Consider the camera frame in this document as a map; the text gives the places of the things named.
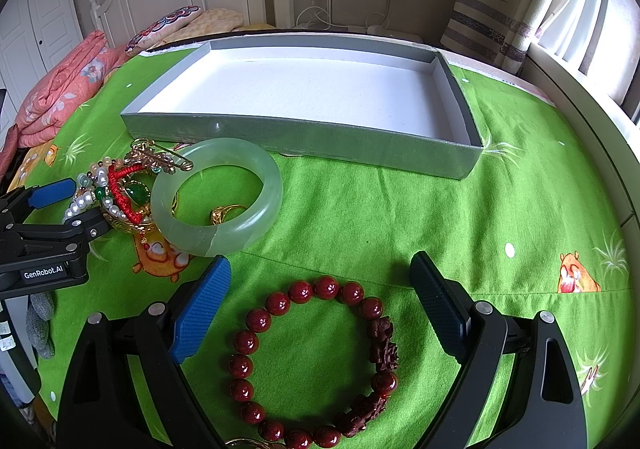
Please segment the pale green jade bangle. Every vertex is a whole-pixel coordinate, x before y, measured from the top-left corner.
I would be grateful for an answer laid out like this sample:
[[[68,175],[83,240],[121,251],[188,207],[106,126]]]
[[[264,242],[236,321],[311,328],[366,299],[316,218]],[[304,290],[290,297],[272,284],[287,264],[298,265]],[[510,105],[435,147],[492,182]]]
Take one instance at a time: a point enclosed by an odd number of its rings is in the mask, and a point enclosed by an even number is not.
[[[193,164],[187,172],[162,172],[153,183],[151,210],[155,226],[178,250],[198,257],[214,257],[239,252],[260,239],[274,224],[282,205],[280,169],[260,146],[238,138],[213,138],[178,152]],[[192,226],[171,213],[174,196],[183,183],[211,167],[241,167],[262,183],[254,203],[240,216],[222,224]]]

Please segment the gold ring green stone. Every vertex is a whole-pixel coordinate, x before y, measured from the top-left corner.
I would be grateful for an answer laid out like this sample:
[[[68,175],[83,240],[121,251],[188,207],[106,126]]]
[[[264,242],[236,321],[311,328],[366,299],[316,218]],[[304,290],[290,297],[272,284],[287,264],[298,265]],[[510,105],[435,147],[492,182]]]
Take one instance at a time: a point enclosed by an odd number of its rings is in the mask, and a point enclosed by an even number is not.
[[[232,210],[242,210],[242,212],[244,212],[244,210],[246,209],[245,205],[242,204],[229,204],[229,205],[221,205],[221,206],[217,206],[214,207],[210,212],[209,212],[209,224],[211,225],[220,225],[224,222],[224,220],[226,219],[227,215],[232,212]]]

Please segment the large gold bangle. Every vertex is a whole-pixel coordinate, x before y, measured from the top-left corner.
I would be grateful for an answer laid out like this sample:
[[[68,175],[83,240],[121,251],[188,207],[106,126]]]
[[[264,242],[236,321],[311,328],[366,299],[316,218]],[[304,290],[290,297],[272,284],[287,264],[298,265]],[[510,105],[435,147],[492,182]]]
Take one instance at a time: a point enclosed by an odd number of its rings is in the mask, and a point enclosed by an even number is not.
[[[116,217],[104,208],[101,209],[101,212],[107,224],[115,230],[128,233],[128,235],[135,235],[136,233],[138,235],[147,235],[157,230],[157,227],[152,221],[142,222],[142,224],[131,224],[126,218]]]

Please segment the gold brooch pin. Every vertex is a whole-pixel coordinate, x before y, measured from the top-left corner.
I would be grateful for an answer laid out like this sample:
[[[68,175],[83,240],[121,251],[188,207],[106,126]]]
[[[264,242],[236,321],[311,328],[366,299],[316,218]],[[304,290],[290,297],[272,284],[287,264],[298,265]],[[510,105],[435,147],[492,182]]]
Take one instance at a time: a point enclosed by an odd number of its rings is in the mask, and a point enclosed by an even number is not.
[[[142,166],[154,174],[166,172],[174,175],[177,172],[191,172],[193,162],[176,151],[165,148],[152,139],[137,138],[130,144],[130,150],[124,157],[124,164]]]

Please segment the pink folded quilt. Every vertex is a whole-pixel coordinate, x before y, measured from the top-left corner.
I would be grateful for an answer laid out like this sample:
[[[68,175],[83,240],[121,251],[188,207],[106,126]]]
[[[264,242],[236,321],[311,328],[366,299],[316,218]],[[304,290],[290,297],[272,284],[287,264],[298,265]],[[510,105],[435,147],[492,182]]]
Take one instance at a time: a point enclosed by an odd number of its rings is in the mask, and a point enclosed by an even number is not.
[[[91,32],[32,87],[17,112],[17,146],[40,146],[58,135],[66,120],[94,97],[108,74],[129,57],[122,45],[107,45],[102,31]]]

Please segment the white wardrobe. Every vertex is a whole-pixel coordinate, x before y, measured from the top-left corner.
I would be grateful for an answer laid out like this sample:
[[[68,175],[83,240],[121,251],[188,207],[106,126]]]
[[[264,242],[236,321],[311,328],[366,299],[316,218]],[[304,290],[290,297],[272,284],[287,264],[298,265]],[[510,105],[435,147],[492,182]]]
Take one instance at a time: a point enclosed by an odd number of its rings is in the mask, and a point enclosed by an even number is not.
[[[74,0],[8,0],[1,11],[1,131],[38,80],[81,41]]]

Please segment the green cartoon bed sheet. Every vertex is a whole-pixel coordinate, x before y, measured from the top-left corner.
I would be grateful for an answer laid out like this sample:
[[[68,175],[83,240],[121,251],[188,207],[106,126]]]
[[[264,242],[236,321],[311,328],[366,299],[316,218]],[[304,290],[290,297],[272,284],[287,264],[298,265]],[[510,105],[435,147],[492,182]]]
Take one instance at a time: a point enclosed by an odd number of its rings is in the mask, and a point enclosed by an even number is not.
[[[120,111],[185,51],[129,60],[84,102],[53,140],[54,162],[27,183],[76,178],[104,156],[121,157],[130,138]],[[233,335],[271,292],[320,275],[358,281],[392,319],[399,351],[397,391],[364,433],[340,448],[412,448],[431,422],[459,365],[448,357],[410,287],[408,265],[427,251],[446,278],[505,315],[558,319],[596,445],[623,409],[634,357],[634,284],[614,206],[596,166],[552,105],[480,74],[452,68],[486,144],[469,177],[451,180],[323,158],[273,155],[283,179],[280,215],[268,233],[229,256],[233,281],[196,356],[182,366],[224,438],[256,436],[228,394]],[[90,279],[56,292],[55,355],[42,360],[40,396],[52,415],[68,362],[90,313],[137,315],[196,279],[207,259],[151,240],[139,261],[134,238],[112,230],[90,244]],[[558,293],[561,263],[578,261],[601,287]],[[357,313],[335,301],[292,305],[259,335],[250,377],[254,399],[283,422],[327,422],[370,391],[367,334]]]

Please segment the patterned embroidered pillow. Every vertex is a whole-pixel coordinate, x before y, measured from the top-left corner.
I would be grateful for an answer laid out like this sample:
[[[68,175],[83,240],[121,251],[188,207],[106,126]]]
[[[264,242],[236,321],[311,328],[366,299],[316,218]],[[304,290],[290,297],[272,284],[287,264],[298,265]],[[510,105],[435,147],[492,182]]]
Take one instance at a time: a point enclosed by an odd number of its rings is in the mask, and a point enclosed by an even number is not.
[[[135,54],[147,50],[168,35],[181,30],[202,14],[199,6],[184,6],[162,16],[144,30],[135,34],[126,45],[125,51],[133,57]]]

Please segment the yellow beige pillow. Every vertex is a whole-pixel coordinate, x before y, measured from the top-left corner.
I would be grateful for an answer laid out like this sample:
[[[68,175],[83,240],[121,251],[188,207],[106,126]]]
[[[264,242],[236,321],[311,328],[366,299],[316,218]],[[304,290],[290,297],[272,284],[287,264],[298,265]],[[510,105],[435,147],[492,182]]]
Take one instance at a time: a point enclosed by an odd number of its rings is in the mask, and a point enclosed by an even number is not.
[[[152,45],[150,49],[160,48],[160,46],[171,42],[180,42],[180,40],[189,38],[229,33],[243,24],[244,16],[240,12],[227,8],[207,9],[186,26],[180,28],[180,30],[169,34],[155,45]]]

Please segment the grey shallow cardboard tray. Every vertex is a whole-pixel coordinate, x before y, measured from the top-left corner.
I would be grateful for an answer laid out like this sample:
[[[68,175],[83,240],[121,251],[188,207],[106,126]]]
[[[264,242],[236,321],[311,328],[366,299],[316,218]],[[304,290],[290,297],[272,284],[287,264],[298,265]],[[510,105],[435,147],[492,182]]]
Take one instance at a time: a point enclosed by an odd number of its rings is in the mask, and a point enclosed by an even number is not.
[[[371,35],[277,32],[198,42],[122,110],[129,134],[239,138],[462,179],[484,149],[444,56]]]

